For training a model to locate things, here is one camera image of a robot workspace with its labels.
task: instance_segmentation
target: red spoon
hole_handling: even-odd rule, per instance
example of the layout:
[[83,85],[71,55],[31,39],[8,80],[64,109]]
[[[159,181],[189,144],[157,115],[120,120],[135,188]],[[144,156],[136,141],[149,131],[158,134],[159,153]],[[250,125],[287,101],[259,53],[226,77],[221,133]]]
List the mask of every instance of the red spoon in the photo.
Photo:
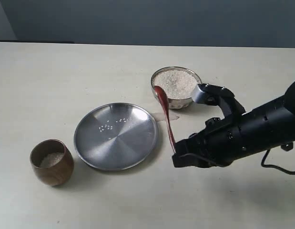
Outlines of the red spoon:
[[175,151],[175,139],[172,133],[172,129],[171,129],[171,124],[170,124],[170,118],[169,118],[169,112],[168,112],[168,98],[167,95],[165,93],[165,91],[159,87],[159,86],[155,86],[154,87],[155,92],[157,93],[159,102],[162,106],[164,115],[165,115],[165,119],[166,119],[166,125],[167,125],[167,131],[168,131],[168,136],[170,138],[170,142],[174,151],[174,154],[176,153]]

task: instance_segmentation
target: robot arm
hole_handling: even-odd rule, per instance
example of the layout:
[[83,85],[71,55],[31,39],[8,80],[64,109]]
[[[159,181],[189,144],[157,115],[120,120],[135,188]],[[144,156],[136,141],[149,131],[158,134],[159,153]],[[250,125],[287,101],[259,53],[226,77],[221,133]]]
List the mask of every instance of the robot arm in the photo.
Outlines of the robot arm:
[[245,113],[224,87],[198,84],[192,98],[196,103],[217,105],[224,119],[211,118],[205,129],[175,144],[175,167],[226,167],[240,158],[267,151],[261,165],[295,175],[264,161],[271,148],[281,146],[285,151],[293,148],[295,141],[295,82],[286,93],[254,110]]

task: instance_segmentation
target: table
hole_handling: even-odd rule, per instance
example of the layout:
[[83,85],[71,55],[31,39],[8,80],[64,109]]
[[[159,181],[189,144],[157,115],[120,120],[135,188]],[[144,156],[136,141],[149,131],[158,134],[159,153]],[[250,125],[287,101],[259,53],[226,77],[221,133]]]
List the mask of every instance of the table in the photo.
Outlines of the table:
[[[158,145],[136,167],[101,172],[79,159],[73,134],[81,118],[112,102],[161,112],[150,77],[171,65],[229,88],[250,111],[295,80],[295,49],[0,43],[0,228],[295,228],[295,176],[260,167],[263,153],[226,168],[174,168],[158,122]],[[176,140],[222,117],[197,104],[177,115]],[[29,162],[49,138],[75,160],[60,187],[38,181]],[[295,149],[276,148],[268,162],[295,169]]]

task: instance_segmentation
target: gray wall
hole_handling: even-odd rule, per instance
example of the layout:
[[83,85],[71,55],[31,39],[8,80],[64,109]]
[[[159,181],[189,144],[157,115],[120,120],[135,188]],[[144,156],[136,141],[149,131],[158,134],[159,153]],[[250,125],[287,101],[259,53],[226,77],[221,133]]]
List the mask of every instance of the gray wall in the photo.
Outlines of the gray wall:
[[2,0],[20,40],[295,47],[295,0]]
[[0,40],[16,40],[15,34],[0,3]]

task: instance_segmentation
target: metal plate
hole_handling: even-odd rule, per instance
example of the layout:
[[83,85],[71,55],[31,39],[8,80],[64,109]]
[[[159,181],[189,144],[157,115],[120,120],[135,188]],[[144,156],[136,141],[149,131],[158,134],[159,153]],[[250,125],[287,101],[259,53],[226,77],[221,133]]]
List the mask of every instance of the metal plate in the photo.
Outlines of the metal plate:
[[74,145],[88,165],[106,171],[142,162],[158,138],[155,119],[144,109],[126,103],[101,106],[78,124]]

